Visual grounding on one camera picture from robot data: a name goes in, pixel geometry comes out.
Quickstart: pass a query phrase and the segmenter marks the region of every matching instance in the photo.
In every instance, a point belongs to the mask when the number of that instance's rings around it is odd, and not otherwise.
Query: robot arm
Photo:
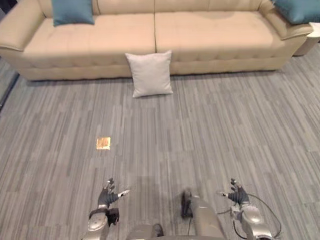
[[[102,189],[99,195],[97,209],[90,212],[88,230],[82,240],[105,240],[109,233],[110,225],[115,225],[119,221],[119,209],[109,209],[109,206],[128,194],[130,190],[116,194],[113,192],[114,189],[114,181],[110,178],[108,185]]]
[[[248,240],[273,240],[271,231],[265,224],[264,218],[259,209],[250,203],[250,199],[244,188],[235,180],[231,179],[234,186],[233,193],[224,193],[224,197],[229,198],[238,206],[231,208],[235,219],[241,222],[243,231],[247,234]]]

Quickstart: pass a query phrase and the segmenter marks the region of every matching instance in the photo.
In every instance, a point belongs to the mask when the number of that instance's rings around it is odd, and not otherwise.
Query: throw pillow
[[[272,0],[291,24],[320,22],[320,0]]]
[[[171,50],[147,55],[125,54],[132,72],[133,98],[173,93],[170,85],[171,54]]]
[[[51,0],[53,25],[95,24],[92,0]]]

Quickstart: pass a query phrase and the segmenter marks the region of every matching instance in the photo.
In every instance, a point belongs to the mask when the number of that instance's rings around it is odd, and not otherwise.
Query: striped carpet
[[[275,211],[281,239],[318,239],[319,66],[320,45],[278,71],[173,76],[174,94],[140,99],[127,78],[20,77],[0,114],[0,239],[80,239],[110,177],[131,193],[114,204],[120,222],[108,239],[141,223],[187,234],[180,192],[191,187],[223,211],[232,203],[215,191],[231,177]],[[0,60],[1,82],[8,68]],[[111,150],[96,150],[107,136]],[[238,239],[230,216],[219,218]]]
[[[0,99],[6,92],[11,80],[14,78],[16,71],[0,57]]]

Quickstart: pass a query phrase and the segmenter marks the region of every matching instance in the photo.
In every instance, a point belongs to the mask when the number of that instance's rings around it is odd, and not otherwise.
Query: small gold tile
[[[96,140],[96,149],[110,150],[111,137],[99,137]]]

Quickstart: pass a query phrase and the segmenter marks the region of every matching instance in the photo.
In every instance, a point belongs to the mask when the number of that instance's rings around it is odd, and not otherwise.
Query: black cable
[[[3,94],[3,96],[2,96],[1,99],[0,99],[0,112],[1,112],[2,108],[4,107],[4,105],[5,105],[8,97],[9,97],[11,91],[12,91],[12,89],[14,89],[14,87],[15,87],[15,85],[16,85],[19,77],[20,77],[19,73],[16,72],[16,73],[13,75],[13,77],[12,77],[10,83],[9,83],[9,86],[8,86],[7,89],[4,91],[4,94]]]
[[[240,238],[242,238],[242,239],[248,239],[248,238],[246,238],[246,237],[244,237],[244,236],[241,236],[241,235],[238,233],[238,231],[237,231],[237,229],[236,229],[235,220],[233,220],[233,229],[234,229],[235,233],[236,233]]]
[[[271,210],[271,208],[268,206],[268,204],[266,204],[261,198],[251,194],[251,193],[248,193],[249,196],[251,197],[254,197],[256,199],[258,199],[259,201],[261,201],[269,210],[270,212],[273,214],[273,216],[275,217],[275,219],[277,220],[277,222],[279,223],[279,231],[276,233],[276,235],[274,236],[274,238],[278,238],[280,236],[280,233],[282,231],[282,225],[281,225],[281,222],[279,220],[279,218],[276,216],[276,214],[274,213],[274,211]]]
[[[226,213],[228,213],[230,211],[231,211],[231,208],[229,208],[228,210],[222,211],[222,212],[217,212],[216,214],[217,215],[226,214]]]
[[[189,221],[188,236],[189,236],[189,233],[190,233],[191,220],[192,220],[192,217],[190,217],[190,221]]]

